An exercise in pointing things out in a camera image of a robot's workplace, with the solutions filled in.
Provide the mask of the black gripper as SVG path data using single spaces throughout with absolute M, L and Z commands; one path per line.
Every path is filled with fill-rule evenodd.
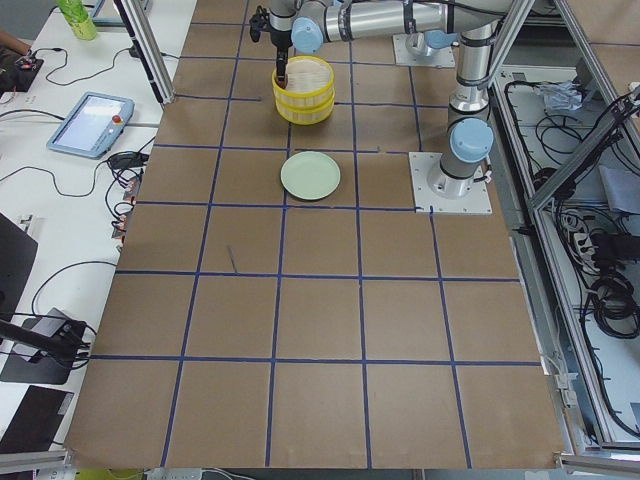
M 288 49 L 292 47 L 291 30 L 269 29 L 270 41 L 276 47 L 276 84 L 287 76 Z

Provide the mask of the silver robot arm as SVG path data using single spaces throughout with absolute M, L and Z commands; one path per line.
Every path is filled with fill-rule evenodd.
M 494 134 L 481 114 L 498 67 L 532 7 L 529 1 L 272 1 L 249 20 L 250 36 L 268 33 L 276 47 L 275 78 L 286 81 L 291 48 L 314 54 L 326 43 L 391 36 L 401 51 L 429 67 L 458 43 L 455 89 L 449 98 L 448 145 L 426 174 L 438 197 L 470 193 Z

